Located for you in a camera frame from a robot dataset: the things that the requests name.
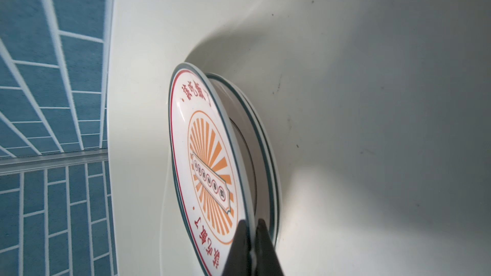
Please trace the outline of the white plate green flower outline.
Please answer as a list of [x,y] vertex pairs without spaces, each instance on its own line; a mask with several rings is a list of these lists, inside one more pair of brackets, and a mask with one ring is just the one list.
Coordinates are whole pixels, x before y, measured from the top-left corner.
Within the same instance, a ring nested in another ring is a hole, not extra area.
[[267,225],[272,245],[280,233],[281,187],[266,129],[245,93],[217,74],[208,74],[228,114],[248,175],[254,217]]

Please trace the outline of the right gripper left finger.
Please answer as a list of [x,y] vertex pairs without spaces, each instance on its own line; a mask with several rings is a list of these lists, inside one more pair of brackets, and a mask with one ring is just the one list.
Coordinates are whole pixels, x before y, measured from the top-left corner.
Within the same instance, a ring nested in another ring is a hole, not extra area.
[[222,275],[250,276],[252,273],[250,251],[249,227],[245,220],[241,220],[237,225]]

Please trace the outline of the orange sunburst plate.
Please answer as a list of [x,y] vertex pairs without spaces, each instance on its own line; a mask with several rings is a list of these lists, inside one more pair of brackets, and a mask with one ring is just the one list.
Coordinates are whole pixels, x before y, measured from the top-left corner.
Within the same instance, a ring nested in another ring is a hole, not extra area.
[[173,179],[181,215],[205,275],[221,275],[240,221],[254,224],[246,169],[217,90],[181,63],[169,89]]

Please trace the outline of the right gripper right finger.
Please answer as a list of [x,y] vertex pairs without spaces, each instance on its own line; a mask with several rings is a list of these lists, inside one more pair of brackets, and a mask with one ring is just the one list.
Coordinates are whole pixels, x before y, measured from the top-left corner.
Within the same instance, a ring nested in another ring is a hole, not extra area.
[[270,239],[265,221],[260,218],[254,243],[257,276],[284,276],[280,261]]

